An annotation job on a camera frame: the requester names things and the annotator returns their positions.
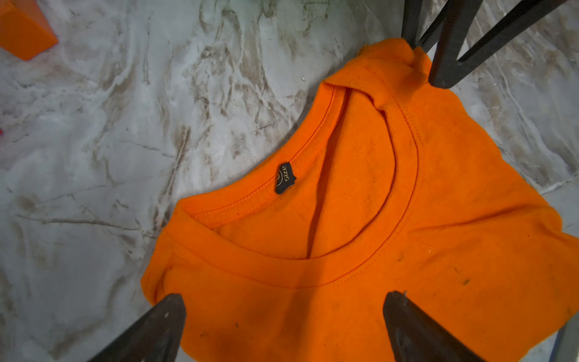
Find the orange t-shirt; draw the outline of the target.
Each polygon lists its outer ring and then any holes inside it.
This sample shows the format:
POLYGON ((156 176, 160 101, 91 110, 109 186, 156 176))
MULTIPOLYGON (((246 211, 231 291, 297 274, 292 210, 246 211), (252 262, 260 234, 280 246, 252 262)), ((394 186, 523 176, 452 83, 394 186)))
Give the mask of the orange t-shirt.
POLYGON ((143 293, 185 302, 198 361, 391 361, 382 306, 410 299, 489 361, 578 310, 578 240, 419 48, 363 48, 243 179, 180 200, 143 293))

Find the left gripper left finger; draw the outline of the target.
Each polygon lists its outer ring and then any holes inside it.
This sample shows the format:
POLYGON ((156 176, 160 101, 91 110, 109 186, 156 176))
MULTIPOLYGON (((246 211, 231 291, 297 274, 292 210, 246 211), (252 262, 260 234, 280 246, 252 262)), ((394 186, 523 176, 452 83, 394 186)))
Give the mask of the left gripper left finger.
POLYGON ((169 294, 90 362, 175 361, 185 319, 183 298, 179 294, 169 294))

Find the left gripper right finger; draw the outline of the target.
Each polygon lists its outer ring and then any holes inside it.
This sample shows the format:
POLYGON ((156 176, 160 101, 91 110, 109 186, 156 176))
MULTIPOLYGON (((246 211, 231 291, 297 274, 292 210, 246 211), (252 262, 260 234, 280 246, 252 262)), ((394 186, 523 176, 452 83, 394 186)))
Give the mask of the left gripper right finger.
POLYGON ((383 316, 396 361, 482 360, 398 291, 387 294, 383 316))

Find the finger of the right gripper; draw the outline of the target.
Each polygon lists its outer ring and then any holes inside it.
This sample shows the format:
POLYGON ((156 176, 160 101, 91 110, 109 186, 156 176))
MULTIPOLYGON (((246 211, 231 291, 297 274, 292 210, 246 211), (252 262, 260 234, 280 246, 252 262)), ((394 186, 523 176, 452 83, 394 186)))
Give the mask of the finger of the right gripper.
POLYGON ((482 2, 450 1, 429 83, 441 89, 454 87, 508 42, 564 3, 564 0, 521 1, 476 44, 460 54, 482 2))
POLYGON ((419 47, 424 52, 428 52, 440 39, 447 14, 450 10, 450 1, 446 2, 432 24, 421 37, 418 38, 422 3, 422 0, 404 1, 401 37, 406 40, 412 48, 419 47))

